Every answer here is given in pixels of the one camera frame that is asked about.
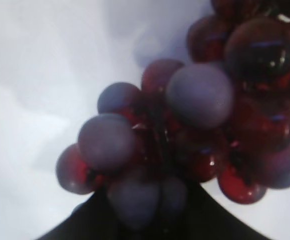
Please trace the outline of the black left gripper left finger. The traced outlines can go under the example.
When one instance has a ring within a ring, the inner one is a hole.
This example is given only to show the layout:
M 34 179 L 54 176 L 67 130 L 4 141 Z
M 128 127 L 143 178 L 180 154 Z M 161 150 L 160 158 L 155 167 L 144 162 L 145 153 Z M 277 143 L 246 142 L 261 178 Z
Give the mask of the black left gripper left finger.
M 118 220 L 105 192 L 96 192 L 40 240 L 117 240 Z

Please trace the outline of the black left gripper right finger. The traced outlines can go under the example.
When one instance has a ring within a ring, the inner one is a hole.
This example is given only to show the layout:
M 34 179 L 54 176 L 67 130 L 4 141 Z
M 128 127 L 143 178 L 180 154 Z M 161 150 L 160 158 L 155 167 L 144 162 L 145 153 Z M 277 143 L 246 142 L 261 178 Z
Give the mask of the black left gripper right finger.
M 189 190 L 185 211 L 171 227 L 158 232 L 158 240 L 268 239 L 229 213 L 199 183 L 185 184 Z

